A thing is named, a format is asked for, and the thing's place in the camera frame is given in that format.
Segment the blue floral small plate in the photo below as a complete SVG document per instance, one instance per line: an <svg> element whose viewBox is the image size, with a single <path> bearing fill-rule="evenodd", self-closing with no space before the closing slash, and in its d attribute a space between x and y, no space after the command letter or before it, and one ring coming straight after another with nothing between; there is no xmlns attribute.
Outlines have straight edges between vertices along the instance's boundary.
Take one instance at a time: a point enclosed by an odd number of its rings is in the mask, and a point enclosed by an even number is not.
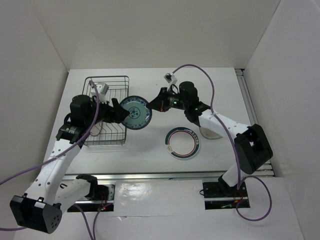
<svg viewBox="0 0 320 240"><path fill-rule="evenodd" d="M152 120L152 110L147 107L148 101L141 96L132 95L124 98L120 106L129 112L122 125L130 130L141 130Z"/></svg>

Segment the orange sunburst plate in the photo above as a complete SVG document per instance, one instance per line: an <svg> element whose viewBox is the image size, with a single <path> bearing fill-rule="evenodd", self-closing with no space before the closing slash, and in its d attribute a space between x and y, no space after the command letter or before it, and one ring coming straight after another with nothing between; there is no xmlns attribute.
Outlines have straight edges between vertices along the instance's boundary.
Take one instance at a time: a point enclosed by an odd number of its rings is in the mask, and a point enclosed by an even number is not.
<svg viewBox="0 0 320 240"><path fill-rule="evenodd" d="M99 122L96 125L93 126L93 128L90 130L90 136L91 137L97 137L101 134L103 128L103 123Z"/></svg>

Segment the green red rimmed plate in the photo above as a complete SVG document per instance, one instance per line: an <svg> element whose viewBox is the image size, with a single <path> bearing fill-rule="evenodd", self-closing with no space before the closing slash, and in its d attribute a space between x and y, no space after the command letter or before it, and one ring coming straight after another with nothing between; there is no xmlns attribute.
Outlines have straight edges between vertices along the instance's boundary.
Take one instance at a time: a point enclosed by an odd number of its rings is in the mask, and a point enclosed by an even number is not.
<svg viewBox="0 0 320 240"><path fill-rule="evenodd" d="M179 160L188 160L197 155L200 150L198 135L187 127L175 127L165 136L164 144L167 152Z"/></svg>

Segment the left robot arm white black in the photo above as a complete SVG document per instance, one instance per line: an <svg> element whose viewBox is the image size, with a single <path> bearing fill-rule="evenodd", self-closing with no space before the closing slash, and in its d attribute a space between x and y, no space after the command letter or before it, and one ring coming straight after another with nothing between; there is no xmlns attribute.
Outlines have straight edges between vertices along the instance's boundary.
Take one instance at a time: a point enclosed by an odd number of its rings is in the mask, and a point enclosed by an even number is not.
<svg viewBox="0 0 320 240"><path fill-rule="evenodd" d="M96 177L80 174L61 189L61 182L71 162L83 147L95 124L121 123L130 114L116 98L112 104L101 103L96 97L77 95L70 104L70 113L56 135L49 160L44 162L38 176L23 195L15 195L10 209L16 223L25 228L53 233L59 226L62 215L82 198L102 200L108 189L99 185Z"/></svg>

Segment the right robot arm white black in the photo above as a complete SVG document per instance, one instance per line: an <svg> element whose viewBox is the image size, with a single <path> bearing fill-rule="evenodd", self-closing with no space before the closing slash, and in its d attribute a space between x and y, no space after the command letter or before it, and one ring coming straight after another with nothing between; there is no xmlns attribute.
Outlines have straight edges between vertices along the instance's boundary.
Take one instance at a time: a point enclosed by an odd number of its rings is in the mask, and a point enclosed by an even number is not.
<svg viewBox="0 0 320 240"><path fill-rule="evenodd" d="M218 190L223 196L230 196L240 187L242 180L273 157L270 143L260 125L242 124L212 111L209 105L200 101L198 90L190 81L182 82L178 93L161 88L147 107L158 112L167 112L171 108L183 110L189 122L230 140L235 164L218 179Z"/></svg>

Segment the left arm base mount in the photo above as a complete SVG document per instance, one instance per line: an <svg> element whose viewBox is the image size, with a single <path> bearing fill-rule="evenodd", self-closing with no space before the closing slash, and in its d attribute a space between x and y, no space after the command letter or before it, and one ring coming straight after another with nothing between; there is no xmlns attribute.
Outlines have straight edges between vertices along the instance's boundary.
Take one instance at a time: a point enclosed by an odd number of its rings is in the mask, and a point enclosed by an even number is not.
<svg viewBox="0 0 320 240"><path fill-rule="evenodd" d="M94 197L83 197L75 204L85 213L93 212L113 212L116 185L113 183L102 184L98 186Z"/></svg>

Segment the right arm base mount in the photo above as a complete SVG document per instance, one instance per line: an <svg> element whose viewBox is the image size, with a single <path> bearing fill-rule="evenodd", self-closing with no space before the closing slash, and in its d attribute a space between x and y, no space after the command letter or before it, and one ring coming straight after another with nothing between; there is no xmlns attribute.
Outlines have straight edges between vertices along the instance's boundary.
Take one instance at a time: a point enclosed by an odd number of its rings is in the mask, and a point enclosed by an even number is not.
<svg viewBox="0 0 320 240"><path fill-rule="evenodd" d="M250 208L245 183L241 184L239 190L235 188L227 193L223 193L219 189L218 182L203 182L199 194L204 197L204 206L206 210L235 209L238 203L239 208Z"/></svg>

